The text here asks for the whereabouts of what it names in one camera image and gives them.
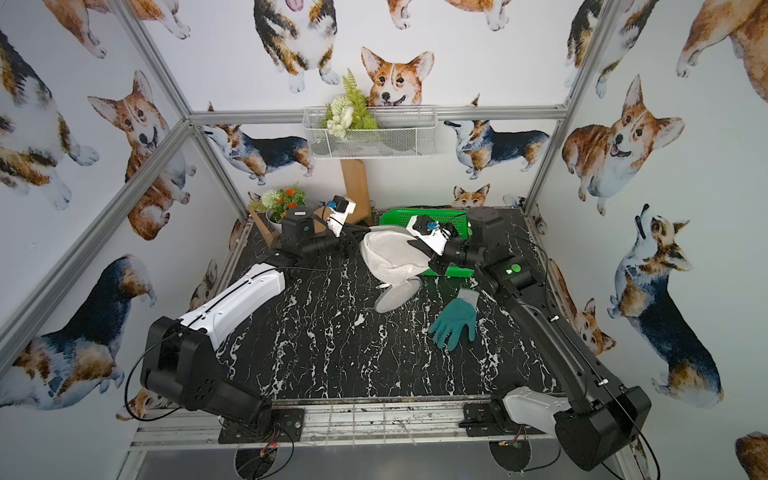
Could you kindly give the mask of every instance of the green basket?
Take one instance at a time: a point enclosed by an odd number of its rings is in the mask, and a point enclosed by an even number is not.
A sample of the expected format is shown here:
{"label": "green basket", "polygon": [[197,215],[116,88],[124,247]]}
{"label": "green basket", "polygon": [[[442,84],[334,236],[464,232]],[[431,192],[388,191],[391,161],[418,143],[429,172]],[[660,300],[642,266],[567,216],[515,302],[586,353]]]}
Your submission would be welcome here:
{"label": "green basket", "polygon": [[[439,208],[393,208],[385,212],[379,220],[379,225],[399,225],[407,227],[408,222],[414,215],[429,215],[433,220],[440,223],[451,221],[458,234],[462,238],[467,237],[467,213],[466,210],[441,210]],[[445,276],[472,276],[475,271],[471,268],[461,268],[454,264],[448,267]],[[429,269],[423,275],[439,276]]]}

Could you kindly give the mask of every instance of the table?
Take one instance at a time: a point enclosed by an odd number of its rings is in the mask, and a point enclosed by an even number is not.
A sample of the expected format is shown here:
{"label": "table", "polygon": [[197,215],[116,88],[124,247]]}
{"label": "table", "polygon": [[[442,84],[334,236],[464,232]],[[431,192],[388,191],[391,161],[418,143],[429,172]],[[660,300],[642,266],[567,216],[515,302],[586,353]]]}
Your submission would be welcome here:
{"label": "table", "polygon": [[[530,239],[522,212],[499,211],[511,224],[509,251],[541,268],[533,247],[515,238]],[[252,229],[232,281],[265,249]],[[531,338],[485,293],[473,343],[464,332],[449,353],[428,338],[429,325],[458,289],[477,287],[474,279],[423,276],[422,289],[404,306],[376,313],[380,282],[359,254],[336,253],[310,266],[341,270],[286,272],[285,292],[219,348],[228,378],[271,399],[476,396],[519,379],[539,392],[562,392]]]}

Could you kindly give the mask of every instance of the corgi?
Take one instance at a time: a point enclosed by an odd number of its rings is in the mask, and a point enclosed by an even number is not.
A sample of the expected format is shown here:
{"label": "corgi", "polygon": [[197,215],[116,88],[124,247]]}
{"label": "corgi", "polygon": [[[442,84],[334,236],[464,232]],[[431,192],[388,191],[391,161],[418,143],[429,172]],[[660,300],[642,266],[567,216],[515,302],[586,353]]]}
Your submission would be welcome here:
{"label": "corgi", "polygon": [[256,0],[253,17],[264,50],[279,72],[290,75],[293,93],[304,90],[304,72],[314,68],[327,84],[341,82],[331,70],[338,30],[333,0]]}
{"label": "corgi", "polygon": [[752,432],[736,440],[736,457],[749,480],[768,478],[768,435]]}
{"label": "corgi", "polygon": [[600,355],[614,348],[616,340],[601,332],[598,321],[595,319],[594,298],[590,298],[584,310],[579,312],[573,298],[571,298],[571,294],[568,292],[565,278],[563,278],[560,268],[553,259],[549,259],[549,271],[555,283],[559,286],[559,290],[553,289],[558,302],[569,313],[568,321],[581,339],[584,340],[584,343],[587,344],[589,350],[595,355]]}
{"label": "corgi", "polygon": [[[509,23],[505,8],[511,0],[445,0],[456,8],[465,12],[483,12],[488,28],[492,31],[498,31]],[[389,3],[389,14],[392,21],[400,30],[405,30],[411,24],[408,18],[411,14],[408,12],[408,5],[411,0],[387,0]]]}
{"label": "corgi", "polygon": [[[480,95],[472,101],[478,106]],[[456,157],[469,167],[469,178],[474,180],[485,168],[506,161],[525,159],[520,171],[528,171],[544,156],[549,135],[543,131],[497,132],[490,120],[445,121],[456,131]]]}
{"label": "corgi", "polygon": [[366,99],[369,107],[422,104],[422,82],[435,66],[435,54],[425,51],[408,63],[392,63],[363,47],[361,56],[373,80]]}
{"label": "corgi", "polygon": [[[66,28],[96,58],[104,58],[107,51],[91,31],[88,10],[111,13],[106,0],[43,0],[61,26]],[[157,20],[176,38],[190,36],[190,28],[177,17],[179,0],[129,0],[141,20]]]}
{"label": "corgi", "polygon": [[[162,395],[159,395],[155,392],[151,392],[144,387],[141,387],[139,393],[137,393],[136,396],[131,399],[130,402],[128,402],[128,406],[131,407],[131,411],[140,419],[144,417],[144,413],[146,413],[147,410],[164,409],[170,404],[171,401],[169,399],[166,399]],[[120,407],[118,412],[114,414],[114,417],[121,422],[127,422],[128,420],[133,419],[131,414],[129,414],[128,410],[125,408],[125,405]]]}
{"label": "corgi", "polygon": [[200,285],[197,286],[192,294],[192,298],[190,299],[190,312],[200,308],[204,303],[210,300],[218,276],[219,267],[216,265],[216,260],[211,260],[210,263],[208,263],[208,270],[203,277],[203,281],[200,282]]}
{"label": "corgi", "polygon": [[[168,133],[168,125],[154,106],[152,89],[147,76],[140,70],[134,73],[134,89],[121,100],[88,97],[93,108],[106,121],[125,132],[131,146],[131,157],[125,172],[128,182],[139,167],[152,155]],[[128,214],[134,232],[145,240],[153,240],[170,220],[168,210],[174,200],[187,204],[188,192],[183,191],[187,176],[194,176],[194,165],[187,166],[184,156],[177,153],[168,162],[147,193]]]}
{"label": "corgi", "polygon": [[69,206],[72,192],[56,173],[68,155],[87,167],[98,152],[80,145],[58,111],[51,90],[0,31],[0,183],[18,195],[38,187],[53,208]]}
{"label": "corgi", "polygon": [[130,254],[110,263],[69,323],[32,339],[0,379],[0,407],[63,409],[96,386],[106,392],[110,380],[119,388],[125,374],[115,357],[138,296],[157,300],[147,267]]}
{"label": "corgi", "polygon": [[491,184],[485,185],[476,192],[468,192],[458,185],[453,187],[453,208],[474,208],[485,205],[485,198],[491,190]]}
{"label": "corgi", "polygon": [[[208,111],[214,111],[209,104]],[[265,185],[264,176],[297,163],[306,168],[304,177],[312,177],[314,166],[310,146],[301,137],[251,138],[240,129],[241,125],[206,125],[205,134],[219,147],[224,158],[237,170],[250,175]]]}
{"label": "corgi", "polygon": [[649,112],[640,75],[636,76],[613,126],[577,128],[563,145],[568,171],[581,178],[578,197],[586,201],[587,192],[597,197],[598,211],[604,216],[606,199],[632,180],[651,152],[675,141],[684,128],[682,118],[656,118]]}
{"label": "corgi", "polygon": [[688,221],[672,223],[654,216],[648,204],[634,218],[637,240],[616,270],[611,318],[624,316],[669,366],[657,392],[698,407],[723,400],[723,387],[712,356],[688,326],[667,291],[672,270],[693,269],[675,236]]}
{"label": "corgi", "polygon": [[768,2],[766,0],[706,0],[690,26],[688,40],[677,61],[677,75],[685,78],[702,50],[730,36],[733,53],[755,92],[768,101]]}
{"label": "corgi", "polygon": [[[611,39],[608,41],[605,53],[603,53],[600,66],[598,67],[598,71],[601,74],[597,85],[595,85],[595,91],[599,98],[605,96],[608,77],[619,65],[621,59],[637,43],[637,39],[648,23],[650,13],[659,2],[659,0],[620,1],[623,2],[621,16],[616,29],[611,35]],[[585,0],[584,4],[579,8],[571,24],[571,34],[568,37],[568,60],[566,65],[575,65],[576,68],[581,67],[581,62],[587,53],[587,46],[589,46],[589,42],[592,39],[594,26],[597,24],[597,17],[595,15],[599,15],[602,3],[602,0]],[[566,87],[572,86],[575,78],[574,72],[566,81]]]}

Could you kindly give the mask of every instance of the mesh laundry bag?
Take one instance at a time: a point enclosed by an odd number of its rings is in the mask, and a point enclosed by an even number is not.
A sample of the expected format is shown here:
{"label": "mesh laundry bag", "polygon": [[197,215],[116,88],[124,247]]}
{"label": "mesh laundry bag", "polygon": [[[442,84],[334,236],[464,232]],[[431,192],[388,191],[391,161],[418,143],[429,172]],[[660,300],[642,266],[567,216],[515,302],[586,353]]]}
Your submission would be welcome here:
{"label": "mesh laundry bag", "polygon": [[373,276],[384,282],[387,290],[373,309],[384,313],[399,308],[421,288],[417,277],[429,268],[429,257],[408,245],[413,235],[402,227],[374,227],[362,239],[360,254]]}

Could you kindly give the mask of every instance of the gardening glove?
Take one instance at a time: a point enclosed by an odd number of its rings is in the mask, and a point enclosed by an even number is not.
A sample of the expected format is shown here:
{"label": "gardening glove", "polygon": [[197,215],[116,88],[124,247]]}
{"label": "gardening glove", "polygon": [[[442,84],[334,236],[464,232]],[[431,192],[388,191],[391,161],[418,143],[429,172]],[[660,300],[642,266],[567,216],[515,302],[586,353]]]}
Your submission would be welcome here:
{"label": "gardening glove", "polygon": [[445,345],[448,336],[448,351],[452,352],[458,345],[464,326],[469,328],[469,341],[475,341],[475,330],[478,319],[478,298],[480,293],[474,290],[460,289],[456,298],[451,300],[443,311],[437,316],[437,320],[429,327],[428,332],[434,333],[432,340],[439,348]]}

